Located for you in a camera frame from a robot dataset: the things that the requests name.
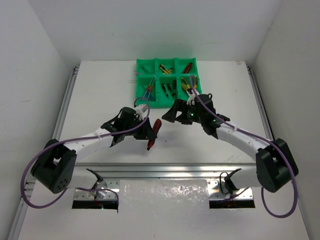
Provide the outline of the black green precision screwdriver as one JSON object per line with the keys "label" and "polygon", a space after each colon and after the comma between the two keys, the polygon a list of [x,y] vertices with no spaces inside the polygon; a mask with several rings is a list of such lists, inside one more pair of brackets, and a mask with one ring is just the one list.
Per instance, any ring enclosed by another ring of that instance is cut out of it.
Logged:
{"label": "black green precision screwdriver", "polygon": [[174,98],[175,97],[175,93],[174,93],[173,89],[171,88],[171,85],[169,83],[167,83],[166,86],[167,86],[167,89],[170,92],[170,95]]}

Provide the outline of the yellow handled pliers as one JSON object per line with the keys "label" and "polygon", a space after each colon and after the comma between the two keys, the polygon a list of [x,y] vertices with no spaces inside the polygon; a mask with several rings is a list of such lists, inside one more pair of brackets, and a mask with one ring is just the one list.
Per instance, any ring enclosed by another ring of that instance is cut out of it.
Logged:
{"label": "yellow handled pliers", "polygon": [[182,89],[186,92],[186,94],[190,97],[193,94],[193,91],[189,85],[189,83],[187,82],[187,80],[183,77],[180,78],[180,82],[181,82],[181,87]]}

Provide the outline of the yellow needle nose pliers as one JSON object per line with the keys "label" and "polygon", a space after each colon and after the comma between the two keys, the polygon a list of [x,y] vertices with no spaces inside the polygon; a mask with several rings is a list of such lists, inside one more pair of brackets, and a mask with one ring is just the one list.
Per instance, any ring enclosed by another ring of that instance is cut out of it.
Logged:
{"label": "yellow needle nose pliers", "polygon": [[193,86],[195,89],[197,89],[197,87],[198,87],[198,76],[197,75],[194,76],[194,85]]}

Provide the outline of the small yellow box cutter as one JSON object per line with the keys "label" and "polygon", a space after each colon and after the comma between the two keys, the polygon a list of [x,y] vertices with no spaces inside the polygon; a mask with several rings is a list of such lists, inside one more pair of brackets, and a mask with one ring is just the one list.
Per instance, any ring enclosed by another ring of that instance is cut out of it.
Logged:
{"label": "small yellow box cutter", "polygon": [[167,75],[167,74],[171,74],[172,69],[163,68],[162,71],[163,71],[164,74]]}

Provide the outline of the blue screwdriver thin shaft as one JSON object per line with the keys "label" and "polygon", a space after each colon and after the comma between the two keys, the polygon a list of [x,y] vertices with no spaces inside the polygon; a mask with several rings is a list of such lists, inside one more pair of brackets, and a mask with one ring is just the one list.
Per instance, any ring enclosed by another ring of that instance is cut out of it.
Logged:
{"label": "blue screwdriver thin shaft", "polygon": [[144,95],[143,97],[148,100],[148,101],[151,101],[151,102],[155,102],[155,98],[153,97],[152,95],[152,92],[153,92],[153,87],[152,86],[148,86],[144,92]]}

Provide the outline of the black red utility knife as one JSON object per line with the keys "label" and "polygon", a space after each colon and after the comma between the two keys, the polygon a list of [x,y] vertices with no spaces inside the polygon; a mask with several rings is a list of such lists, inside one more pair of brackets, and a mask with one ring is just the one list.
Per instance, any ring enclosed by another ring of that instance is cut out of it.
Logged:
{"label": "black red utility knife", "polygon": [[192,69],[193,64],[190,62],[186,65],[186,67],[184,68],[184,70],[182,71],[183,74],[188,74],[190,72],[190,70]]}

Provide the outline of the large yellow box cutter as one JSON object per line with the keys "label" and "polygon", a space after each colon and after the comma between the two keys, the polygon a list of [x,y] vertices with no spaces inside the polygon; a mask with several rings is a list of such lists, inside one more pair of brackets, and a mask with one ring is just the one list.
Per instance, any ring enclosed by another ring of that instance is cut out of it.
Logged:
{"label": "large yellow box cutter", "polygon": [[163,64],[159,65],[159,69],[163,72],[163,74],[170,74],[171,72],[167,70]]}

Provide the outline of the long silver wrench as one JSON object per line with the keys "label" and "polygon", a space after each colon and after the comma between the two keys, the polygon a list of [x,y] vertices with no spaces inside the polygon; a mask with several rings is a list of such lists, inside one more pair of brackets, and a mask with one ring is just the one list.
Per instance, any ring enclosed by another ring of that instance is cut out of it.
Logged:
{"label": "long silver wrench", "polygon": [[139,71],[136,71],[136,70],[134,70],[133,72],[134,72],[135,75],[145,75],[146,74],[144,72],[139,72]]}

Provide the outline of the small silver wrench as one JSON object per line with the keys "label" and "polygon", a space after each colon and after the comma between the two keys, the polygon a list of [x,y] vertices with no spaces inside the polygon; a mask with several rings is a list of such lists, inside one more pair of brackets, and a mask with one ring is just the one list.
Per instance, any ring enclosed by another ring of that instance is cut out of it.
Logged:
{"label": "small silver wrench", "polygon": [[149,70],[147,70],[143,65],[140,66],[140,68],[146,73],[146,74],[151,74]]}

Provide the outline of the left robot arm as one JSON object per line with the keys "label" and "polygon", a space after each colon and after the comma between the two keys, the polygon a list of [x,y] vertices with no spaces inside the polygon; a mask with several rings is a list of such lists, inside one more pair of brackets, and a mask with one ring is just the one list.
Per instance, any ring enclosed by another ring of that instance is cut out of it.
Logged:
{"label": "left robot arm", "polygon": [[68,141],[50,140],[32,166],[31,175],[53,194],[66,190],[74,183],[77,161],[111,148],[127,136],[136,140],[155,140],[157,134],[150,124],[149,113],[147,104],[123,107],[114,118],[87,135]]}

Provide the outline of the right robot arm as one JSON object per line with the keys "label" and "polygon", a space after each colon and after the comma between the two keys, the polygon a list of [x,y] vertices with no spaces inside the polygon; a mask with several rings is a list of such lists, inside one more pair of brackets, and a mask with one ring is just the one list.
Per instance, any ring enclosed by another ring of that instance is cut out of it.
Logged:
{"label": "right robot arm", "polygon": [[200,94],[190,101],[176,99],[162,119],[183,125],[198,123],[207,135],[233,145],[255,161],[255,170],[238,168],[224,177],[224,188],[230,194],[246,187],[263,187],[275,193],[299,173],[283,139],[263,141],[235,128],[230,118],[216,113],[211,94]]}

